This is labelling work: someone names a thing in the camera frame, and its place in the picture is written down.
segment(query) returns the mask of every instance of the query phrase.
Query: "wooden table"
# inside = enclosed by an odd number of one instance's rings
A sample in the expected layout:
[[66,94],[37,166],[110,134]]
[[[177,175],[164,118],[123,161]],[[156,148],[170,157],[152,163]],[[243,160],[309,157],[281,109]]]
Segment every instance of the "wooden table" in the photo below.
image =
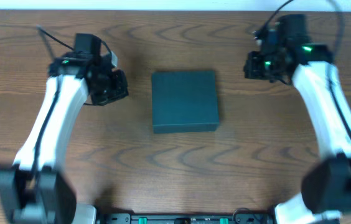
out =
[[[251,33],[270,12],[0,11],[0,161],[13,161],[45,92],[49,56],[35,26],[72,45],[76,32],[105,40],[125,70],[130,96],[82,108],[66,174],[79,202],[141,212],[266,209],[300,191],[318,161],[299,93],[244,79]],[[307,13],[313,40],[331,44],[333,13]],[[338,57],[351,107],[351,13]],[[57,55],[66,49],[54,44]],[[221,125],[214,133],[153,134],[151,74],[217,72]],[[0,208],[0,223],[4,222]],[[343,223],[351,223],[351,216]]]

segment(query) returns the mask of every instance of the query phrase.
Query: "black cable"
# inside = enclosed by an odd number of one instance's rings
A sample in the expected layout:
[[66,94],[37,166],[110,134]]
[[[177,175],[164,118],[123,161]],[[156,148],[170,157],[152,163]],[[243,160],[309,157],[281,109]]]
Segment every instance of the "black cable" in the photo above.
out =
[[[249,209],[249,208],[237,208],[234,212],[233,212],[233,214],[232,214],[232,221],[234,221],[234,222],[236,222],[236,223],[239,223],[238,221],[236,221],[235,220],[235,215],[237,215],[237,212],[239,212],[239,211],[241,211],[241,210],[244,210],[244,211],[247,211],[247,212],[251,212],[251,210]],[[255,220],[257,220],[258,222],[262,222],[263,221],[263,219],[264,219],[264,217],[261,217],[261,218],[258,218],[255,214],[249,214],[249,215],[252,215],[254,218],[255,218]]]
[[274,17],[277,15],[277,13],[286,5],[288,5],[290,2],[293,2],[294,0],[288,0],[287,2],[283,3],[282,6],[280,6],[270,17],[269,19],[264,23],[264,25],[257,31],[257,35],[260,35],[262,31],[268,26],[268,24],[271,22],[271,20],[274,19]]
[[44,131],[45,131],[46,127],[47,127],[47,124],[50,121],[51,114],[54,111],[55,105],[58,102],[61,85],[62,85],[62,81],[61,81],[60,77],[57,77],[57,91],[55,92],[55,95],[54,95],[54,98],[52,100],[49,112],[45,116],[43,125],[40,128],[40,132],[39,132],[39,135],[37,136],[36,144],[34,145],[34,160],[33,160],[32,170],[31,170],[32,175],[34,177],[37,174],[37,170],[38,170],[38,166],[39,166],[39,156],[40,156],[41,141],[42,141],[42,138],[43,138],[43,135],[44,135]]
[[39,30],[39,35],[41,36],[41,39],[43,40],[43,43],[45,45],[45,48],[47,49],[47,51],[49,52],[49,55],[50,55],[50,58],[52,61],[55,60],[55,55],[54,55],[54,52],[52,51],[52,48],[47,40],[47,38],[45,38],[45,35],[44,35],[44,32],[43,32],[43,29],[39,26],[37,26],[37,29]]
[[63,46],[69,48],[70,50],[73,50],[73,47],[71,47],[71,46],[69,46],[69,45],[63,43],[62,41],[60,41],[60,40],[58,40],[57,38],[55,38],[53,35],[49,34],[47,31],[45,31],[45,30],[43,29],[42,26],[37,25],[37,29],[38,29],[40,32],[42,32],[43,34],[49,36],[51,39],[55,40],[56,42],[62,44]]
[[279,78],[277,80],[280,81],[281,83],[285,84],[285,85],[290,85],[285,80],[283,80],[283,78]]
[[[337,37],[334,43],[334,59],[336,58],[336,55],[340,49],[341,43],[342,43],[342,39],[343,39],[343,35],[344,35],[344,17],[343,17],[343,13],[340,9],[340,6],[334,1],[334,0],[328,0],[329,3],[334,7],[335,9],[335,13],[337,16],[337,20],[338,20],[338,31],[337,31]],[[329,89],[330,89],[330,93],[332,95],[334,104],[336,106],[337,112],[339,113],[339,116],[343,122],[344,128],[347,132],[347,135],[349,136],[349,138],[351,139],[351,129],[347,123],[347,120],[345,119],[345,116],[340,108],[339,102],[337,101],[336,95],[334,93],[334,83],[332,81],[332,78],[330,77],[331,74],[331,69],[332,69],[332,65],[329,63],[327,66],[327,78],[328,78],[328,83],[329,83]]]
[[105,43],[105,41],[101,40],[102,44],[105,46],[105,48],[108,50],[108,53],[112,54],[111,49],[109,49],[108,44]]

